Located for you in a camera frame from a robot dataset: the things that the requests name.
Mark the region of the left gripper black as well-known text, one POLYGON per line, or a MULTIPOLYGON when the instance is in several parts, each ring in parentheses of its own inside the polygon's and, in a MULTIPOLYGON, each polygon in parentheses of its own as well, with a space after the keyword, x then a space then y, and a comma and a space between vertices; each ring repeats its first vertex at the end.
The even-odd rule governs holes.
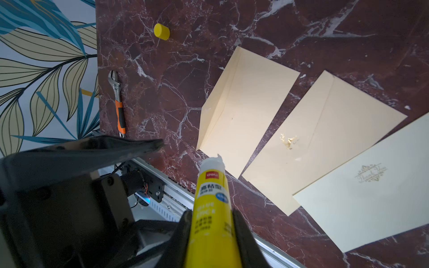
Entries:
POLYGON ((18 268, 160 268, 176 222, 136 220, 128 198, 162 182, 125 163, 162 139, 97 136, 1 160, 1 229, 18 268))

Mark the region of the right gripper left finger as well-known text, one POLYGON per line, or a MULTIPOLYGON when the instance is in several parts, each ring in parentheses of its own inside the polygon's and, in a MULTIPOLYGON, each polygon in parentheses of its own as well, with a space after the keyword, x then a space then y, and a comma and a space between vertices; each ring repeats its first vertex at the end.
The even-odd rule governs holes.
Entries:
POLYGON ((167 247, 160 258, 161 268, 183 268, 191 233, 192 211, 183 213, 167 247))

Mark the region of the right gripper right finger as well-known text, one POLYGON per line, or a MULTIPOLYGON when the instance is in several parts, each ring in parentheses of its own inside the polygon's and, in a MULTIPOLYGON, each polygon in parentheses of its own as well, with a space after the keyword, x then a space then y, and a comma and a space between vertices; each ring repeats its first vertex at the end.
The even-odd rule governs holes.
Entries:
POLYGON ((243 268, 270 268, 241 212, 232 210, 235 234, 243 268))

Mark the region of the yellow glue stick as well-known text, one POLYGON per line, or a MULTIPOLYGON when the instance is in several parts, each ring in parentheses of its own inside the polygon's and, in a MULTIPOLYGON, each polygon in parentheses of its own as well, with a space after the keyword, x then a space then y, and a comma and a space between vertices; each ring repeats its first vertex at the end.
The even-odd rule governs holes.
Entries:
POLYGON ((242 267, 222 157, 200 165, 185 268, 242 267))

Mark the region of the manila envelope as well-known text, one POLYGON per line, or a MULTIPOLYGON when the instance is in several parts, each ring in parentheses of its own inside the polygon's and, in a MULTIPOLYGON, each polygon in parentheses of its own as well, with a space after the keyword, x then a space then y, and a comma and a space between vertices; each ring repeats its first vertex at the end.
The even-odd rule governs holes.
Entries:
POLYGON ((244 172, 286 215, 294 194, 372 147, 406 116, 324 71, 244 172))
POLYGON ((196 148, 220 155, 238 178, 298 77, 296 70, 236 47, 202 106, 196 148))
POLYGON ((428 115, 305 187, 294 198, 342 252, 428 224, 428 115))

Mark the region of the yellow glue stick cap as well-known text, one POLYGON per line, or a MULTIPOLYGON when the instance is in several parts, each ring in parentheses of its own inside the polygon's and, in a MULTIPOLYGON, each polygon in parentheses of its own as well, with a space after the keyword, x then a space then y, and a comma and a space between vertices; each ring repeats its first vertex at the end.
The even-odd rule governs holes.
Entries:
POLYGON ((166 26, 157 23, 154 26, 154 35, 159 39, 167 41, 170 38, 170 30, 166 26))

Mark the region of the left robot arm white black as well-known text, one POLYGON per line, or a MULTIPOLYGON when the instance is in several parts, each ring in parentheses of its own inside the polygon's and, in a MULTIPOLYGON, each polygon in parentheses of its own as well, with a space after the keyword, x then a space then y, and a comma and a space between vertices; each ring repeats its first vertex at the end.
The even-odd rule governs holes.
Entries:
POLYGON ((163 141, 98 136, 1 159, 3 268, 114 268, 143 247, 128 198, 163 186, 142 170, 99 169, 158 151, 163 141))

